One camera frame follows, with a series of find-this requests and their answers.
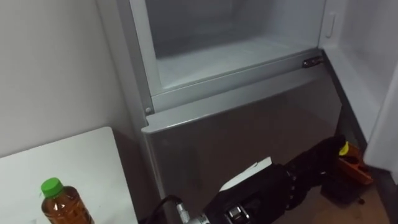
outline brown tea bottle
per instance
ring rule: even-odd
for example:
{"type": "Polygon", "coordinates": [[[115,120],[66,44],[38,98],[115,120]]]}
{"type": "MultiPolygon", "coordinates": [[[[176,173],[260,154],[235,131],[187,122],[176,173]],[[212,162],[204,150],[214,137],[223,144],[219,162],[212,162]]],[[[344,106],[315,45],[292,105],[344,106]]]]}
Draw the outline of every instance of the brown tea bottle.
{"type": "Polygon", "coordinates": [[[52,224],[94,224],[79,193],[74,187],[63,186],[61,181],[50,178],[42,184],[45,199],[42,211],[52,224]]]}

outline white table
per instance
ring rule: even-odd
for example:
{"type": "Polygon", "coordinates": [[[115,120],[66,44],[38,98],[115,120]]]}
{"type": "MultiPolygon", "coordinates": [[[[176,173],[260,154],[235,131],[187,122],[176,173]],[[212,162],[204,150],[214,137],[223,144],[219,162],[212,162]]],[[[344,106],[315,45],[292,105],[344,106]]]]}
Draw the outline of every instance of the white table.
{"type": "Polygon", "coordinates": [[[96,224],[138,224],[111,128],[100,128],[0,159],[0,223],[50,222],[43,181],[77,188],[96,224]]]}

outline black robotic arm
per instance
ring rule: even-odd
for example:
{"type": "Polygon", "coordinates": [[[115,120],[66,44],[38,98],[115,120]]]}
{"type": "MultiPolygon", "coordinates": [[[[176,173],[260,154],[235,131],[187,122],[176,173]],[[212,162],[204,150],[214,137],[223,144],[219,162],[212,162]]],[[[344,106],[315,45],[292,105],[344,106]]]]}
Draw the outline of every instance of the black robotic arm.
{"type": "Polygon", "coordinates": [[[270,159],[260,162],[269,162],[264,168],[254,164],[243,172],[247,176],[242,173],[223,186],[199,217],[190,219],[182,203],[177,210],[188,224],[270,224],[323,183],[345,142],[344,136],[325,139],[284,166],[270,159]]]}

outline open freezer compartment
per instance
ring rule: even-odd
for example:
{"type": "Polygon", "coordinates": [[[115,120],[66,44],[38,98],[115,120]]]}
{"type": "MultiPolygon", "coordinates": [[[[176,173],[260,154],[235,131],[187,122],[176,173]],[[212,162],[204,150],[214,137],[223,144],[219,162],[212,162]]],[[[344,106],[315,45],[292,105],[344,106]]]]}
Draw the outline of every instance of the open freezer compartment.
{"type": "Polygon", "coordinates": [[[162,88],[274,62],[318,45],[325,1],[146,0],[162,88]]]}
{"type": "Polygon", "coordinates": [[[346,1],[344,8],[338,40],[324,50],[367,143],[398,61],[398,2],[346,1]]]}

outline cable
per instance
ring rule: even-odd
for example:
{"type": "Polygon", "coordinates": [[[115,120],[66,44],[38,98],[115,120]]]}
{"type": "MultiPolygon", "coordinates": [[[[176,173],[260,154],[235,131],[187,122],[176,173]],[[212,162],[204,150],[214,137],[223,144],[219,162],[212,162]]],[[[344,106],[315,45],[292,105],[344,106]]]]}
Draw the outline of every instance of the cable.
{"type": "Polygon", "coordinates": [[[182,200],[179,197],[174,195],[168,195],[166,198],[163,198],[160,203],[155,207],[154,211],[148,216],[145,224],[151,224],[153,219],[155,218],[155,214],[157,213],[157,211],[163,206],[164,203],[168,201],[175,202],[176,205],[182,203],[182,200]]]}

